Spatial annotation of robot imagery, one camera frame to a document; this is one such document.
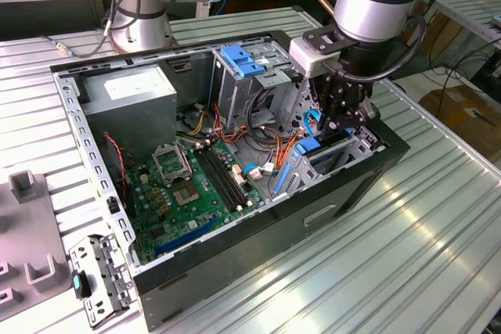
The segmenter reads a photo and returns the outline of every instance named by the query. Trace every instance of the red wire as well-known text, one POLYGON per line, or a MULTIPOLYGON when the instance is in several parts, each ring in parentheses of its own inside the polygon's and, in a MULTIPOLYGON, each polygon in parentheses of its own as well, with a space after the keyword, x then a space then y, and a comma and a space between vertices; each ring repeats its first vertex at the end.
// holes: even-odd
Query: red wire
POLYGON ((124 197, 125 197, 125 167, 124 167, 124 158, 122 158, 122 152, 120 151, 120 148, 118 147, 118 144, 111 138, 109 135, 104 135, 104 137, 113 144, 115 147, 115 150, 117 150, 118 153, 118 159, 120 160, 120 169, 122 170, 122 184, 124 185, 124 197))

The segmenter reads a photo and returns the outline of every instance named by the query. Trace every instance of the yellow wire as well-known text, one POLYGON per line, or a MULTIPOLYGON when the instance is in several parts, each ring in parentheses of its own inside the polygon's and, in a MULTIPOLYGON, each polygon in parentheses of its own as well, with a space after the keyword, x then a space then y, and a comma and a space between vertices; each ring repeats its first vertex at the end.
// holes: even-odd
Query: yellow wire
POLYGON ((200 120, 198 121, 198 125, 196 126, 195 130, 188 133, 188 135, 194 136, 194 135, 198 135, 200 133, 200 131, 202 130, 202 125, 204 124, 204 116, 205 116, 205 113, 202 113, 200 115, 200 120))

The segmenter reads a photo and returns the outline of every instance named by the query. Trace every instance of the motherboard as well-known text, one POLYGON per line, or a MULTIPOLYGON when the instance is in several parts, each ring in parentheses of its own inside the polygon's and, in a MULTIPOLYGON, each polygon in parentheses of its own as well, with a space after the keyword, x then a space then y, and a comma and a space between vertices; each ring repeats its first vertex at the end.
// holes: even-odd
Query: motherboard
POLYGON ((199 149, 159 149, 128 169, 135 250, 141 264, 264 205, 223 142, 199 149))

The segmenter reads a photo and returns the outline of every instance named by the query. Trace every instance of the sticker on power supply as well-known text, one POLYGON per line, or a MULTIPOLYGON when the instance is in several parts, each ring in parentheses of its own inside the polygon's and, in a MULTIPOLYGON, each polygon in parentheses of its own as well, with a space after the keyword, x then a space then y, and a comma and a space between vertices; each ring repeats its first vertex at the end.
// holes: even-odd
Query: sticker on power supply
POLYGON ((132 95, 153 92, 158 86, 158 73, 155 70, 133 74, 127 77, 108 80, 104 87, 111 100, 122 99, 132 95))

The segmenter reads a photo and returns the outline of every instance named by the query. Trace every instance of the metal workbench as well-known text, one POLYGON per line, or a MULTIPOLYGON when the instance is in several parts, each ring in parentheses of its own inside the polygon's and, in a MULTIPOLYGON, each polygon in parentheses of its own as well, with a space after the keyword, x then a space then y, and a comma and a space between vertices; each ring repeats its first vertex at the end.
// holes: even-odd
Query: metal workbench
MULTIPOLYGON (((278 9, 174 22, 181 43, 314 26, 278 9)), ((59 36, 89 51, 98 32, 59 36)), ((103 54, 112 54, 105 45, 103 54)), ((40 38, 0 42, 0 181, 44 173, 64 247, 107 233, 40 38)), ((156 332, 480 332, 501 307, 501 175, 391 82, 373 101, 411 145, 336 223, 183 312, 156 332)), ((137 302, 100 332, 144 333, 137 302)), ((90 332, 72 290, 0 323, 2 333, 90 332)))
POLYGON ((487 42, 501 38, 501 28, 492 23, 501 14, 501 0, 437 0, 434 8, 487 42))

